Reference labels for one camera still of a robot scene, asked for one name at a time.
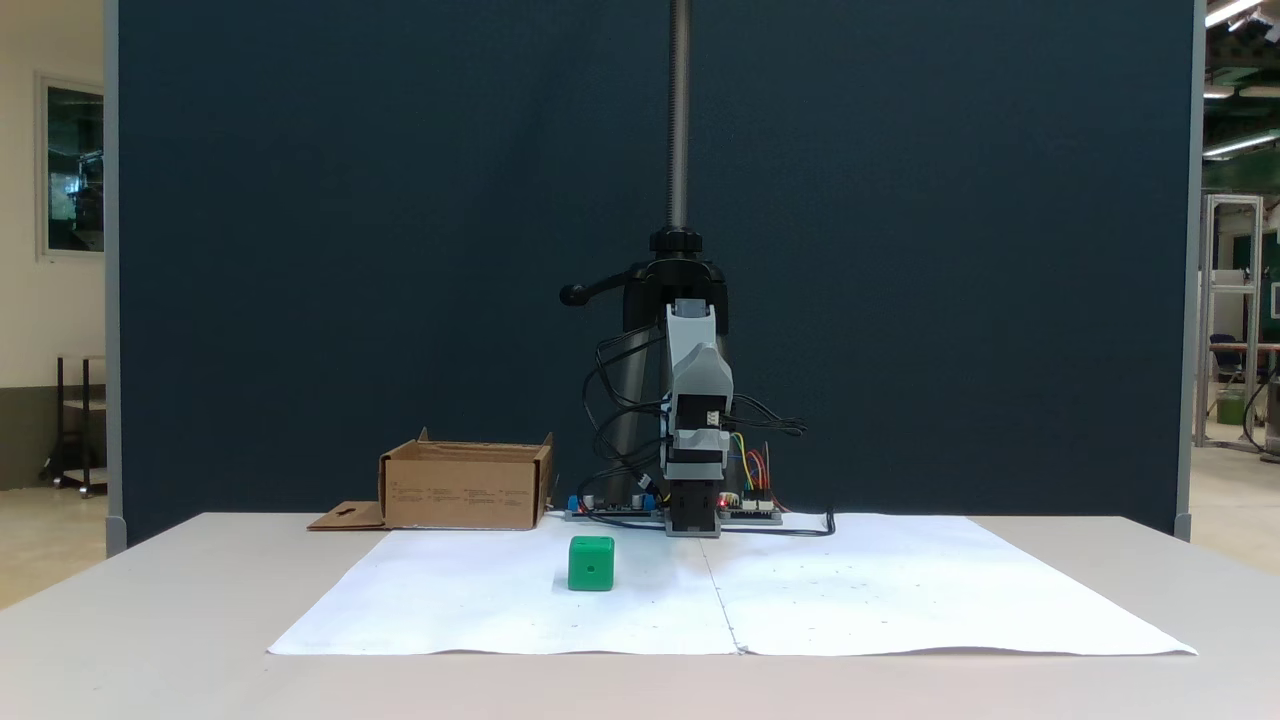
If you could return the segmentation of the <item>dark grey moving gripper finger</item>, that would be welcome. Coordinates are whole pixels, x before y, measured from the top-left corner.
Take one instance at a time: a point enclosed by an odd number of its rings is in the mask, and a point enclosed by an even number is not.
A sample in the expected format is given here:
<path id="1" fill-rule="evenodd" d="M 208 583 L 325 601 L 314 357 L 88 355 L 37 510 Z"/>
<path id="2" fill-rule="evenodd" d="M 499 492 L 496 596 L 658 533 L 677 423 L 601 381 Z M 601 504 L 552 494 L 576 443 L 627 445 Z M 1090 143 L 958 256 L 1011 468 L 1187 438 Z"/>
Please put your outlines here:
<path id="1" fill-rule="evenodd" d="M 733 396 L 733 373 L 714 345 L 698 345 L 689 355 L 689 393 Z"/>

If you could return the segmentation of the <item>light grey fixed gripper finger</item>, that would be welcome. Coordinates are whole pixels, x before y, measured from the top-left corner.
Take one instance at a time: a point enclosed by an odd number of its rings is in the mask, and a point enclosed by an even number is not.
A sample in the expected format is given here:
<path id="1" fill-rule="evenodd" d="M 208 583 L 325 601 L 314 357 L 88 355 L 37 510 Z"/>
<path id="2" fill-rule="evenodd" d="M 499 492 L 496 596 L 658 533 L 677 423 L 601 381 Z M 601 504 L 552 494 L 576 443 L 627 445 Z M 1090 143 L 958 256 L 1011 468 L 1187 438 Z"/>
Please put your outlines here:
<path id="1" fill-rule="evenodd" d="M 678 393 L 678 378 L 704 346 L 718 350 L 716 309 L 703 299 L 676 299 L 666 306 L 666 341 L 669 392 Z"/>

